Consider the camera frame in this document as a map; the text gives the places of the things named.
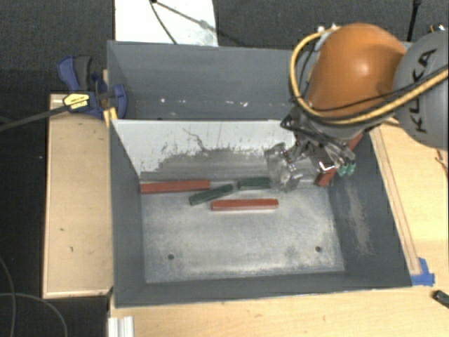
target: wire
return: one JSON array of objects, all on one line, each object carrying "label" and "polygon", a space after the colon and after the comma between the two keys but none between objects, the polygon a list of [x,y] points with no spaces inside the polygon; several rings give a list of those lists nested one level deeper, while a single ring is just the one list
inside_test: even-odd
[{"label": "wire", "polygon": [[381,117],[386,114],[389,114],[399,108],[400,106],[410,102],[411,100],[415,99],[420,94],[424,93],[425,91],[429,90],[430,88],[434,87],[435,85],[441,83],[443,80],[448,78],[448,69],[446,68],[442,72],[438,73],[436,76],[429,78],[428,80],[422,82],[419,86],[415,87],[412,91],[407,92],[406,94],[402,95],[400,98],[395,99],[394,101],[391,101],[390,103],[387,103],[385,106],[376,108],[374,111],[366,112],[361,114],[359,112],[359,115],[356,117],[338,117],[338,118],[332,118],[327,117],[322,112],[316,111],[314,108],[308,106],[308,104],[305,102],[304,98],[301,96],[300,90],[297,85],[297,78],[296,78],[296,64],[297,64],[297,57],[300,53],[300,51],[306,46],[310,41],[319,38],[320,36],[328,33],[328,32],[335,32],[340,27],[331,27],[330,29],[323,30],[322,32],[317,32],[314,34],[310,34],[308,37],[305,37],[301,42],[295,47],[293,50],[291,59],[290,59],[290,84],[293,91],[293,95],[296,98],[297,103],[302,107],[302,109],[311,117],[317,117],[320,119],[321,122],[325,124],[331,124],[331,125],[354,125],[354,124],[360,124],[362,122],[367,122],[371,119],[374,119],[376,117]]},{"label": "wire", "polygon": [[[390,96],[390,99],[391,99],[393,97],[397,97],[397,95],[399,93],[402,93],[402,92],[405,92],[405,91],[411,91],[414,87],[417,87],[420,84],[422,84],[423,81],[426,81],[429,78],[436,76],[438,73],[442,72],[444,69],[447,69],[447,68],[448,68],[448,65],[444,65],[444,66],[440,67],[439,69],[437,69],[437,70],[435,70],[433,72],[430,72],[428,75],[425,75],[424,77],[422,77],[422,80],[419,80],[417,82],[413,82],[413,83],[411,83],[411,84],[409,84],[407,86],[404,86],[402,88],[398,88],[397,90],[394,90],[394,91],[389,92],[389,93],[383,93],[382,95],[376,95],[376,96],[373,96],[371,98],[366,98],[366,99],[363,99],[363,100],[360,100],[360,101],[356,101],[354,103],[350,103],[350,104],[346,104],[346,105],[340,105],[338,107],[330,107],[328,109],[320,109],[320,108],[314,107],[314,110],[315,111],[320,111],[320,112],[328,112],[328,111],[335,111],[335,110],[345,109],[347,107],[357,106],[357,105],[360,105],[360,104],[363,104],[363,103],[367,103],[369,101],[378,100],[380,98],[387,98],[389,96]],[[379,107],[379,105],[375,106],[375,107],[370,107],[370,109],[374,109],[374,108],[377,108],[377,107]]]},{"label": "wire", "polygon": [[0,256],[0,265],[2,266],[3,270],[5,271],[5,275],[6,275],[6,278],[8,279],[8,283],[9,283],[9,290],[11,291],[11,293],[7,293],[9,296],[11,296],[11,305],[13,308],[13,313],[11,315],[11,332],[9,333],[9,336],[14,337],[15,318],[17,316],[17,301],[15,299],[16,293],[15,293],[15,289],[14,289],[13,278],[11,277],[8,267],[6,266],[5,261],[3,261],[3,258],[1,256]]},{"label": "wire", "polygon": [[170,38],[170,40],[173,42],[173,44],[177,45],[177,42],[175,40],[175,38],[173,37],[173,35],[168,31],[167,27],[165,26],[165,24],[163,23],[162,19],[159,17],[159,14],[157,13],[153,1],[152,0],[148,0],[149,5],[151,6],[154,16],[156,16],[156,19],[158,20],[160,26],[162,27],[162,29],[164,30],[164,32],[167,34],[167,36]]},{"label": "wire", "polygon": [[410,18],[410,24],[408,25],[407,41],[412,41],[413,29],[415,28],[416,15],[418,14],[418,8],[421,5],[421,0],[413,0],[412,17]]},{"label": "wire", "polygon": [[[68,332],[67,324],[65,323],[64,317],[61,315],[61,312],[59,312],[59,310],[54,305],[52,305],[47,300],[44,300],[40,297],[36,297],[33,295],[28,295],[26,293],[14,293],[14,294],[18,297],[28,298],[30,300],[35,300],[37,302],[43,303],[44,305],[47,305],[48,308],[50,308],[56,314],[56,316],[58,316],[59,320],[61,321],[62,327],[64,329],[64,336],[69,337],[69,332]],[[7,297],[7,296],[12,296],[12,295],[13,295],[12,293],[0,293],[0,297]]]},{"label": "wire", "polygon": [[10,296],[11,300],[12,300],[13,314],[11,317],[10,337],[14,337],[15,320],[17,317],[17,301],[16,301],[17,296],[22,297],[22,298],[28,298],[30,300],[35,300],[37,302],[47,305],[58,316],[59,320],[61,321],[62,327],[64,328],[65,337],[69,337],[69,332],[67,330],[67,324],[65,323],[64,317],[61,315],[61,312],[59,312],[59,310],[54,305],[52,305],[50,302],[48,302],[40,297],[28,295],[26,293],[16,293],[15,289],[14,289],[13,278],[11,277],[11,274],[9,273],[8,266],[6,266],[5,261],[3,260],[3,258],[1,256],[0,256],[0,265],[2,266],[2,268],[5,272],[6,278],[8,279],[8,283],[9,283],[9,289],[11,290],[10,293],[0,293],[0,297]]}]

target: blue clamp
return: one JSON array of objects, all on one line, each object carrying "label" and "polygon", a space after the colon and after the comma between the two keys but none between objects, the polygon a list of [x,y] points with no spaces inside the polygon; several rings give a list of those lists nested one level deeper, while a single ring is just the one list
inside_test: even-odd
[{"label": "blue clamp", "polygon": [[413,286],[430,286],[430,287],[432,287],[435,284],[435,274],[429,272],[429,268],[427,267],[427,262],[424,258],[418,257],[418,260],[421,265],[421,274],[410,276],[410,278],[412,280],[412,285]]},{"label": "blue clamp", "polygon": [[[99,74],[94,72],[89,76],[88,71],[91,60],[90,56],[75,57],[69,55],[64,57],[57,65],[59,78],[67,85],[70,93],[81,92],[88,95],[88,101],[84,103],[83,107],[68,110],[73,113],[82,113],[97,119],[103,119],[105,108],[100,105],[100,100],[102,98],[109,100],[111,97],[115,97],[117,117],[123,119],[128,107],[128,96],[125,86],[115,85],[113,87],[114,95],[108,94],[107,84]],[[95,84],[95,92],[89,91],[89,77]]]}]

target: cable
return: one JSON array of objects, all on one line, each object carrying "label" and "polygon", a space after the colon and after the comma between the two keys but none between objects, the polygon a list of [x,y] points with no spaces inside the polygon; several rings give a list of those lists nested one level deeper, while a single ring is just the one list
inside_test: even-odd
[{"label": "cable", "polygon": [[67,111],[67,106],[59,106],[55,109],[51,109],[50,111],[45,111],[40,114],[36,114],[33,116],[25,117],[24,119],[8,122],[4,125],[0,125],[0,132],[9,130],[10,128],[19,127],[22,125],[29,124],[30,122],[35,122],[41,119],[46,119],[48,117],[55,116],[57,114],[62,114],[63,112]]},{"label": "cable", "polygon": [[[426,81],[429,78],[436,76],[438,73],[442,72],[444,69],[447,69],[447,68],[448,68],[448,65],[444,65],[444,66],[440,67],[439,69],[437,69],[437,70],[429,73],[428,75],[425,75],[424,77],[422,77],[422,80],[419,80],[417,82],[413,82],[413,83],[411,83],[411,84],[409,84],[407,86],[404,86],[402,88],[398,88],[397,90],[394,90],[394,91],[389,92],[389,93],[383,93],[382,95],[376,95],[376,96],[373,96],[371,98],[366,98],[366,99],[363,99],[363,100],[360,100],[360,101],[356,101],[354,103],[350,103],[350,104],[346,104],[346,105],[340,105],[338,107],[330,107],[328,109],[320,109],[320,108],[314,107],[314,110],[315,111],[320,111],[320,112],[336,111],[336,110],[345,109],[347,107],[352,107],[352,106],[357,106],[357,105],[360,105],[360,104],[363,104],[363,103],[367,103],[369,101],[378,100],[380,98],[387,98],[389,96],[390,96],[390,100],[385,100],[384,103],[390,103],[391,102],[391,98],[393,98],[395,96],[397,97],[399,93],[406,92],[406,91],[411,91],[414,87],[419,86],[423,81]],[[375,107],[370,107],[369,109],[375,109],[377,107],[379,107],[379,105],[377,105]]]},{"label": "cable", "polygon": [[7,293],[9,296],[11,296],[11,305],[13,308],[13,312],[11,315],[11,332],[9,333],[9,336],[14,337],[15,318],[17,316],[17,301],[15,299],[16,293],[15,293],[15,289],[14,289],[13,278],[11,277],[8,267],[6,266],[5,261],[3,261],[2,257],[0,257],[0,265],[2,266],[3,270],[5,271],[5,275],[6,275],[6,278],[8,279],[8,283],[9,283],[9,290],[11,291],[11,293]]},{"label": "cable", "polygon": [[[12,295],[12,293],[0,293],[0,297],[7,297],[7,296],[11,296],[11,295]],[[69,337],[69,332],[68,332],[67,324],[65,323],[64,317],[61,315],[61,312],[59,312],[59,310],[54,305],[52,305],[47,300],[44,300],[40,297],[36,297],[33,295],[27,295],[26,293],[15,293],[15,295],[19,296],[19,297],[23,297],[23,298],[28,298],[30,300],[35,300],[37,302],[43,303],[44,305],[47,305],[48,308],[50,308],[56,314],[56,316],[58,316],[59,320],[61,321],[62,327],[64,329],[64,336]]]},{"label": "cable", "polygon": [[8,283],[9,283],[9,289],[11,290],[10,293],[0,293],[0,297],[11,297],[12,300],[12,308],[13,308],[13,313],[12,313],[12,317],[11,317],[11,332],[10,332],[10,337],[14,337],[14,330],[15,330],[15,320],[17,317],[17,301],[16,301],[16,297],[23,297],[23,298],[28,298],[30,300],[35,300],[37,302],[43,303],[45,305],[47,305],[60,319],[62,326],[64,328],[64,335],[65,337],[69,337],[69,332],[67,330],[67,324],[65,323],[64,317],[61,315],[61,312],[59,312],[59,310],[52,305],[50,302],[40,298],[40,297],[36,297],[33,295],[28,295],[26,293],[16,293],[15,289],[14,289],[14,283],[13,283],[13,278],[11,277],[11,274],[9,273],[9,269],[8,266],[6,266],[5,261],[3,260],[3,258],[0,256],[0,265],[2,266],[6,278],[8,279]]},{"label": "cable", "polygon": [[410,24],[408,25],[407,41],[412,41],[413,29],[415,28],[416,15],[418,14],[418,8],[421,5],[421,0],[413,0],[412,17],[410,18]]},{"label": "cable", "polygon": [[374,119],[376,117],[381,117],[382,115],[386,115],[390,112],[393,112],[400,106],[410,102],[411,100],[415,99],[420,94],[424,93],[425,91],[429,90],[430,88],[434,87],[435,85],[441,83],[443,80],[448,78],[448,69],[446,68],[442,72],[438,73],[436,76],[422,82],[419,86],[415,87],[412,91],[407,92],[406,94],[402,95],[400,98],[395,99],[394,101],[391,101],[390,103],[387,103],[385,106],[376,108],[374,111],[367,112],[364,114],[360,114],[357,117],[352,118],[346,118],[346,117],[338,117],[338,118],[332,118],[327,117],[322,112],[316,111],[314,108],[308,106],[308,104],[305,102],[304,98],[301,96],[300,90],[297,85],[297,78],[296,78],[296,64],[297,64],[297,57],[300,53],[300,51],[312,40],[319,38],[320,36],[328,33],[328,32],[335,32],[340,27],[331,27],[330,29],[326,29],[322,32],[317,32],[314,34],[310,34],[308,37],[305,37],[301,42],[295,47],[293,50],[291,59],[290,59],[290,84],[293,91],[293,95],[296,98],[297,103],[302,107],[302,109],[311,117],[317,117],[320,119],[321,122],[325,124],[331,124],[331,125],[354,125],[359,124],[361,122],[367,122],[371,119]]},{"label": "cable", "polygon": [[162,19],[159,17],[159,14],[157,13],[153,1],[152,0],[148,0],[149,5],[151,6],[154,16],[156,16],[156,19],[158,20],[160,26],[162,27],[162,29],[164,30],[164,32],[167,34],[167,36],[170,38],[170,40],[173,42],[173,44],[177,45],[177,42],[175,40],[175,38],[172,36],[172,34],[168,31],[167,27],[165,26],[165,24],[163,23]]}]

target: red stick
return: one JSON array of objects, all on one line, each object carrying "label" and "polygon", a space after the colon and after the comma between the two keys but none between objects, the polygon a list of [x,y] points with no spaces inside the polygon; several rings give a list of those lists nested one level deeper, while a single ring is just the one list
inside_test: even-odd
[{"label": "red stick", "polygon": [[219,199],[210,203],[212,211],[274,210],[277,199]]},{"label": "red stick", "polygon": [[164,181],[161,183],[141,183],[141,194],[163,194],[168,192],[203,191],[210,189],[209,180]]}]

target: blue tape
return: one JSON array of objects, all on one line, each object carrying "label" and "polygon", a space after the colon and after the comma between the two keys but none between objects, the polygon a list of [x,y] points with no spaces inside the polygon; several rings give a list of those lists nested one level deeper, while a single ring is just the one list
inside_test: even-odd
[{"label": "blue tape", "polygon": [[418,260],[421,265],[421,274],[410,276],[410,278],[412,280],[412,285],[413,286],[430,286],[430,287],[432,287],[435,284],[435,274],[429,272],[429,268],[427,267],[427,262],[424,258],[418,257]]}]

